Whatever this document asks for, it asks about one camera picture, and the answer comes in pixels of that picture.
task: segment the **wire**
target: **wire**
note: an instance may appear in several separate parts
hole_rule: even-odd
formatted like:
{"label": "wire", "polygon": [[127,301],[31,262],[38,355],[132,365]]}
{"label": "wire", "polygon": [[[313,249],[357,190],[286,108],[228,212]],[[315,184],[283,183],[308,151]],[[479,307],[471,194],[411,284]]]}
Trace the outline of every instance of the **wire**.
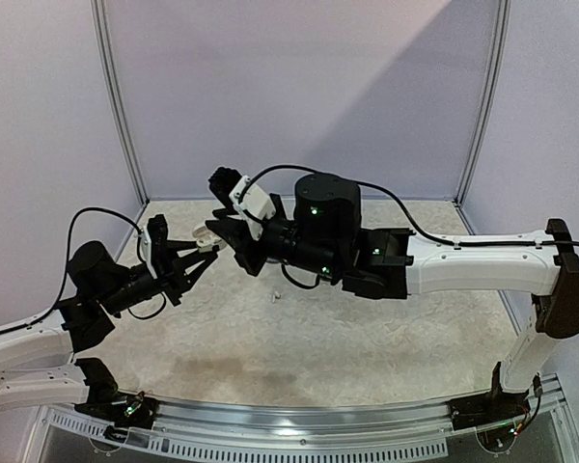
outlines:
{"label": "wire", "polygon": [[116,212],[115,210],[107,209],[105,207],[95,207],[95,206],[84,207],[83,209],[79,209],[75,213],[75,215],[73,215],[73,217],[70,219],[69,232],[67,233],[67,257],[65,260],[65,269],[63,271],[62,282],[60,283],[60,290],[58,291],[58,295],[56,296],[56,300],[49,307],[49,309],[47,309],[47,311],[43,315],[39,316],[38,318],[34,318],[32,321],[30,321],[28,323],[21,323],[19,325],[15,325],[15,326],[12,326],[10,328],[5,328],[4,330],[0,330],[0,335],[6,335],[7,333],[21,330],[23,328],[28,328],[29,326],[36,325],[37,323],[41,323],[43,320],[48,318],[51,315],[51,313],[53,313],[56,310],[56,306],[60,302],[60,298],[62,297],[62,294],[65,291],[65,286],[67,285],[67,265],[69,263],[70,245],[71,245],[71,240],[72,240],[72,235],[73,235],[73,229],[75,227],[75,222],[77,222],[77,219],[79,218],[80,215],[82,215],[86,212],[101,212],[104,214],[113,215],[114,217],[117,217],[117,218],[127,222],[133,229],[135,229],[137,231],[138,234],[141,234],[141,230],[139,229],[137,224],[135,222],[133,222],[131,219],[129,219],[128,217],[126,217],[125,215],[122,215],[120,212]]}
{"label": "wire", "polygon": [[135,254],[137,255],[137,259],[142,262],[142,263],[146,263],[146,261],[144,260],[144,258],[142,258],[142,250],[141,250],[141,246],[142,246],[142,231],[139,230],[137,233],[137,249],[135,249]]}
{"label": "wire", "polygon": [[281,170],[285,170],[285,169],[295,170],[295,171],[304,171],[304,172],[309,172],[311,174],[317,174],[317,172],[318,172],[315,169],[312,169],[310,167],[296,166],[294,164],[277,164],[276,166],[267,167],[263,171],[260,171],[259,173],[257,173],[253,178],[251,178],[249,183],[247,183],[247,186],[245,186],[244,189],[240,192],[240,196],[238,197],[238,202],[242,203],[242,200],[244,199],[244,195],[247,194],[247,191],[249,191],[249,188],[251,188],[251,185],[253,185],[255,182],[257,182],[260,178],[262,178],[263,176],[265,176],[266,174],[268,174],[270,172],[281,171]]}
{"label": "wire", "polygon": [[530,419],[528,420],[528,422],[526,423],[522,423],[520,427],[517,428],[515,434],[518,436],[519,434],[521,434],[522,431],[525,431],[528,426],[530,424],[532,424],[532,422],[534,421],[534,419],[537,417],[538,415],[538,410],[540,410],[540,402],[542,400],[542,396],[540,396],[537,400],[537,408],[534,410],[534,413],[532,414],[532,417],[530,417]]}
{"label": "wire", "polygon": [[410,224],[412,224],[412,227],[414,227],[416,232],[418,232],[419,234],[421,234],[423,237],[425,237],[426,239],[428,239],[430,241],[434,241],[434,242],[440,243],[440,244],[445,244],[446,246],[466,246],[466,247],[474,247],[474,248],[490,247],[490,246],[536,246],[537,245],[535,241],[470,241],[470,242],[455,243],[454,241],[451,241],[450,239],[444,239],[444,238],[440,238],[439,236],[434,236],[434,235],[427,233],[426,231],[423,230],[423,228],[418,224],[418,222],[416,222],[416,219],[414,219],[414,217],[412,216],[410,211],[407,209],[407,206],[403,203],[403,201],[395,193],[384,188],[383,186],[375,185],[373,183],[367,183],[365,181],[356,181],[356,183],[358,183],[361,186],[365,186],[367,188],[372,188],[373,190],[380,191],[380,192],[384,193],[385,195],[389,196],[390,198],[392,198],[395,201],[395,203],[397,203],[399,205],[401,211],[403,212],[405,217],[407,217],[407,220],[409,221]]}
{"label": "wire", "polygon": [[151,313],[150,315],[141,316],[141,315],[136,315],[135,313],[133,313],[130,308],[128,308],[127,310],[133,318],[137,318],[138,320],[150,320],[151,318],[155,318],[157,315],[159,315],[161,312],[163,312],[165,310],[165,306],[167,306],[167,298],[165,297],[165,294],[163,294],[161,292],[161,296],[163,296],[163,304],[161,304],[161,307],[155,313]]}
{"label": "wire", "polygon": [[575,246],[577,248],[579,248],[579,241],[560,241],[560,240],[555,240],[555,241],[545,241],[544,243],[542,243],[544,246],[550,246],[550,245],[563,245],[563,246]]}
{"label": "wire", "polygon": [[300,289],[315,289],[319,286],[319,275],[316,276],[315,283],[310,286],[305,285],[304,283],[300,283],[299,281],[295,280],[292,275],[290,275],[284,263],[281,264],[281,273],[283,273],[283,276],[286,277],[286,280],[288,280],[294,286],[298,286]]}
{"label": "wire", "polygon": [[243,212],[244,212],[244,215],[249,217],[256,224],[260,224],[260,225],[265,224],[264,220],[257,218],[255,215],[253,215],[251,212],[249,212],[249,209],[244,209]]}

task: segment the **black bracket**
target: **black bracket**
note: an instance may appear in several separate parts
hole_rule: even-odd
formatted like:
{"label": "black bracket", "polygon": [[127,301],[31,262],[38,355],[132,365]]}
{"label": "black bracket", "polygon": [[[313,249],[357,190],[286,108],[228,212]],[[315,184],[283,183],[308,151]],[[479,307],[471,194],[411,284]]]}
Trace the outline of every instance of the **black bracket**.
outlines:
{"label": "black bracket", "polygon": [[[158,281],[172,305],[177,306],[184,292],[189,291],[216,260],[218,249],[201,253],[197,250],[196,241],[168,239],[167,221],[162,214],[148,221],[148,232],[152,241],[152,265],[158,274]],[[179,257],[179,252],[189,250],[196,251]],[[188,268],[198,263],[196,268],[185,274]]]}
{"label": "black bracket", "polygon": [[[546,232],[556,241],[570,241],[562,219],[549,219]],[[579,256],[572,245],[557,245],[555,263],[560,267],[558,281],[549,296],[532,296],[537,311],[537,331],[563,340],[579,334]]]}
{"label": "black bracket", "polygon": [[82,301],[71,297],[58,303],[65,323],[62,328],[69,332],[73,352],[81,352],[99,345],[112,332],[114,324],[96,301]]}
{"label": "black bracket", "polygon": [[466,429],[490,422],[511,420],[524,415],[530,409],[528,391],[509,394],[502,391],[500,384],[501,363],[495,366],[491,376],[491,390],[488,393],[468,395],[448,401],[453,429]]}
{"label": "black bracket", "polygon": [[75,364],[86,376],[90,387],[86,403],[75,405],[75,411],[112,422],[116,427],[152,429],[159,401],[138,395],[121,393],[107,367],[99,359],[79,359]]}

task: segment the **light purple wall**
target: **light purple wall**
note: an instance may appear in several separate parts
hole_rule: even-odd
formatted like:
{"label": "light purple wall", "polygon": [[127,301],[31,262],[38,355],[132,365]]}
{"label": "light purple wall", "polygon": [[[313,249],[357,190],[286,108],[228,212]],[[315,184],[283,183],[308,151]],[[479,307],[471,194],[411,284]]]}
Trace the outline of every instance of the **light purple wall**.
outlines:
{"label": "light purple wall", "polygon": [[[455,195],[497,0],[107,4],[152,197],[207,197],[219,165],[279,162]],[[265,186],[288,193],[295,176]]]}
{"label": "light purple wall", "polygon": [[[478,232],[542,229],[579,239],[579,0],[512,2],[502,73],[464,211]],[[516,315],[527,297],[513,295]],[[554,356],[579,428],[579,336]]]}
{"label": "light purple wall", "polygon": [[[60,284],[72,214],[139,205],[109,106],[90,2],[0,1],[0,324],[38,313]],[[127,228],[83,216],[75,243],[117,251]],[[0,415],[0,462],[18,460],[31,412]]]}

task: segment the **table surface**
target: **table surface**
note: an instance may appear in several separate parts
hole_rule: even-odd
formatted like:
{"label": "table surface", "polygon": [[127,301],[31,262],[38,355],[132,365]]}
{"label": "table surface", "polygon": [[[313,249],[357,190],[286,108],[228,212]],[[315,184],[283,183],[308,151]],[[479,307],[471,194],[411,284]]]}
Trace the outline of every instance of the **table surface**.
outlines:
{"label": "table surface", "polygon": [[[429,232],[467,233],[451,203],[407,204]],[[194,227],[218,206],[152,202],[140,224],[163,213],[170,238],[192,239]],[[363,201],[363,226],[407,222],[393,202],[372,200]],[[119,262],[137,263],[134,238]],[[275,291],[281,298],[273,303]],[[151,313],[159,299],[132,310]],[[487,389],[515,339],[495,291],[404,301],[359,299],[326,284],[306,291],[288,283],[278,264],[248,276],[229,248],[179,306],[148,321],[124,313],[114,322],[103,344],[79,357],[102,359],[122,390],[274,406],[375,405]]]}

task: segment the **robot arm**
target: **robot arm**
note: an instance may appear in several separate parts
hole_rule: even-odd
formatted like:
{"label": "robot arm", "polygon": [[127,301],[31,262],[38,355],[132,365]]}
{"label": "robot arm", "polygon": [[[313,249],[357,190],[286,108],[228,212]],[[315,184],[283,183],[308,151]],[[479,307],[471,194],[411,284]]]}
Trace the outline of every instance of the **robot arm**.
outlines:
{"label": "robot arm", "polygon": [[[86,243],[67,267],[77,287],[75,297],[61,301],[50,314],[0,327],[0,411],[69,402],[117,426],[152,426],[158,402],[119,393],[98,359],[62,367],[67,379],[55,368],[10,369],[48,357],[67,361],[113,330],[108,314],[119,317],[156,294],[164,293],[177,305],[225,243],[250,275],[257,276],[268,259],[277,259],[370,299],[447,289],[532,293],[532,319],[493,370],[491,390],[449,402],[455,429],[523,413],[537,371],[560,340],[579,333],[579,258],[572,246],[556,245],[571,239],[562,220],[551,219],[545,231],[520,235],[423,236],[411,229],[361,228],[358,183],[329,174],[314,173],[296,182],[293,219],[278,195],[267,195],[232,169],[217,170],[210,190],[224,206],[213,212],[216,220],[206,222],[214,238],[169,240],[164,217],[156,216],[142,240],[146,261],[130,268],[114,262],[101,243]],[[188,250],[194,252],[179,256]]]}
{"label": "robot arm", "polygon": [[[455,428],[529,409],[533,378],[560,340],[579,334],[579,258],[571,245],[559,244],[571,241],[563,220],[518,235],[417,235],[361,228],[359,183],[330,174],[311,173],[296,182],[293,219],[278,195],[266,195],[237,171],[220,168],[210,189],[226,209],[207,226],[234,248],[250,275],[272,258],[371,299],[450,289],[530,292],[533,316],[493,370],[491,391],[449,403]],[[232,209],[241,220],[231,217]]]}
{"label": "robot arm", "polygon": [[[146,228],[144,263],[124,267],[111,259],[100,242],[84,244],[67,266],[77,287],[74,297],[60,301],[55,310],[0,327],[0,412],[74,403],[77,411],[117,426],[152,426],[157,400],[120,393],[99,359],[68,362],[73,353],[98,345],[114,329],[108,314],[120,317],[123,310],[159,293],[179,304],[184,292],[216,260],[220,247],[218,239],[169,240],[162,215],[150,219]],[[189,250],[194,252],[179,256]],[[60,367],[13,370],[47,361]]]}

